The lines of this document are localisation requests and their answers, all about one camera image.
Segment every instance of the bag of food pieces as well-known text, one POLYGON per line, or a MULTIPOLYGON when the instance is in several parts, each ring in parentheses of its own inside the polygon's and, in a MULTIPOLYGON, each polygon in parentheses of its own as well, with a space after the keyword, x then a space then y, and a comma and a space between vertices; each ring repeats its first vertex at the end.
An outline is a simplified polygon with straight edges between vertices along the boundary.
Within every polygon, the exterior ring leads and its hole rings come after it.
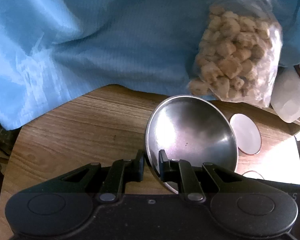
POLYGON ((222 101, 269 106, 282 47, 270 2, 218 0, 210 5, 195 58, 201 74, 188 85, 192 94, 212 92, 222 101))

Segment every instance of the round lid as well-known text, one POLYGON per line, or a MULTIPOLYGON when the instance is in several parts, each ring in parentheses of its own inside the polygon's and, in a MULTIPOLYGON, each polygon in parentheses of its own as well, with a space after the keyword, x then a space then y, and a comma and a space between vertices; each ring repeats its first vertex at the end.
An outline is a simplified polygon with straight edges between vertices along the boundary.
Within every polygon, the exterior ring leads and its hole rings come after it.
POLYGON ((230 125, 240 151, 247 155, 260 152, 262 144, 260 131, 249 117, 244 114, 234 114, 230 119, 230 125))
POLYGON ((265 179, 260 173, 256 171, 246 171, 242 176, 251 179, 265 179))

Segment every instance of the stainless steel bowl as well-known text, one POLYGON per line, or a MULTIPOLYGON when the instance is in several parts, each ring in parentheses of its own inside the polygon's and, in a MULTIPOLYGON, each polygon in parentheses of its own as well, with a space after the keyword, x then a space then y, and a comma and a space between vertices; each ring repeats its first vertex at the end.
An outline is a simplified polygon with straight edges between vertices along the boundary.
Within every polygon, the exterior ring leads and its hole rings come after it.
MULTIPOLYGON (((146 127, 145 146, 153 174, 159 177, 158 153, 169 159, 184 159, 201 167, 212 162, 235 171, 238 147, 224 115, 202 98, 181 95, 164 100, 153 111, 146 127)), ((164 183, 177 193, 176 183, 164 183)))

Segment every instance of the blue cloth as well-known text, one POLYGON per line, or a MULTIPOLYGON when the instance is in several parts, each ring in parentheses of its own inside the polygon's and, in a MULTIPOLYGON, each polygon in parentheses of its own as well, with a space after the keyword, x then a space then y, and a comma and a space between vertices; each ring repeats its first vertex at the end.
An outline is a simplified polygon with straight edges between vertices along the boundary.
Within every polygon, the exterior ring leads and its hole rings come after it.
MULTIPOLYGON (((0 0, 0 123, 18 128, 108 84, 188 93, 207 1, 0 0)), ((296 16, 281 19, 281 61, 297 64, 300 0, 284 1, 296 16)))

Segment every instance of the plastic container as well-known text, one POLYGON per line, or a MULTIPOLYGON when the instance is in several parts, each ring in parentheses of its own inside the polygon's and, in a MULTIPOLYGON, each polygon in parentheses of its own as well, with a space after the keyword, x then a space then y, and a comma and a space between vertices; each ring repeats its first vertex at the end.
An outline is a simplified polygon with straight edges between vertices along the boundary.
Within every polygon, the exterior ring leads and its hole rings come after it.
POLYGON ((290 123, 300 117, 300 77, 294 68, 286 68, 278 75, 271 105, 285 122, 290 123))

